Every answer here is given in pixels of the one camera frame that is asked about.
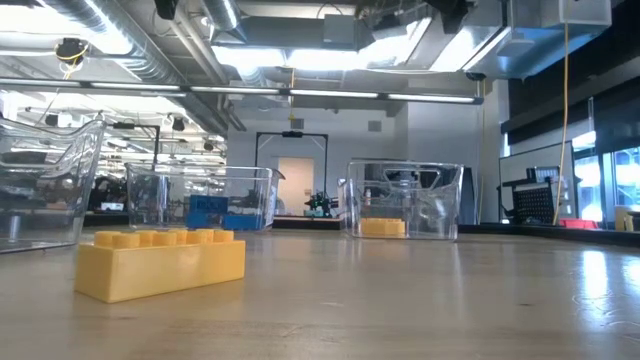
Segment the workbench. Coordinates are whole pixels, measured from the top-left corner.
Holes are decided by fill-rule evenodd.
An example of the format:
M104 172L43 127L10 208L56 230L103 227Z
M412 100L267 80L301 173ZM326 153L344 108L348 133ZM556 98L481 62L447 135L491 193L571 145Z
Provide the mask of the workbench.
M0 358L640 358L633 248L243 235L244 280L111 305L73 292L74 248L1 255Z

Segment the doorway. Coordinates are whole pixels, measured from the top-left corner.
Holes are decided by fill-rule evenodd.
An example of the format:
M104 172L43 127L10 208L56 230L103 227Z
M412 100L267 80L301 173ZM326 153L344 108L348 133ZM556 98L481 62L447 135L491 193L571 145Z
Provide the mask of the doorway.
M313 194L313 158L280 157L278 170L286 180L278 182L278 197L285 210L280 215L303 216Z

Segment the red object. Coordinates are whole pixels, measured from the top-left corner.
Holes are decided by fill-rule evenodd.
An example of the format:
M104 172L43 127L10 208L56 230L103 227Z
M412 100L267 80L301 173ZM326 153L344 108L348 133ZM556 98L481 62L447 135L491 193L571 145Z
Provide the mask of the red object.
M558 221L560 226L564 226L569 229L597 229L598 223L593 220L580 220L580 219L560 219Z

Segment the yellow lego brick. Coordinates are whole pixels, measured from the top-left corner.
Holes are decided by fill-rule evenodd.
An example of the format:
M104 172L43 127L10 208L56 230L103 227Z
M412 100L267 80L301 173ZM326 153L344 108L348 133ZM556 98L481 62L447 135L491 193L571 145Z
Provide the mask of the yellow lego brick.
M136 234L140 235L140 247L149 247L153 245L153 237L157 231L155 230L138 230Z
M176 234L177 245L184 245L187 243L187 229L170 229L169 232Z
M213 242L231 242L233 241L233 231L215 230L213 233Z
M113 247L113 237L119 234L119 231L96 231L93 243L96 246Z
M213 238L214 238L214 232L213 229L198 229L196 231L200 231L204 234L206 234L207 238L206 241L207 243L212 243L213 242Z
M153 246L175 246L177 242L176 233L159 232L153 235Z
M107 303L242 279L245 242L108 249L78 246L75 290Z
M363 218L361 233L369 237L405 237L405 222L395 218Z

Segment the transparent storage container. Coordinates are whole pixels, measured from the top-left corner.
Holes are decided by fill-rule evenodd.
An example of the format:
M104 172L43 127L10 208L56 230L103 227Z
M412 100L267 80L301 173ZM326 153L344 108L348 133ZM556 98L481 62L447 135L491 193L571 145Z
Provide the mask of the transparent storage container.
M125 164L129 224L259 231L273 223L278 181L274 169L223 165Z
M351 162L338 191L343 225L355 237L454 240L463 170L454 164Z
M105 126L45 129L0 118L0 253L77 242Z

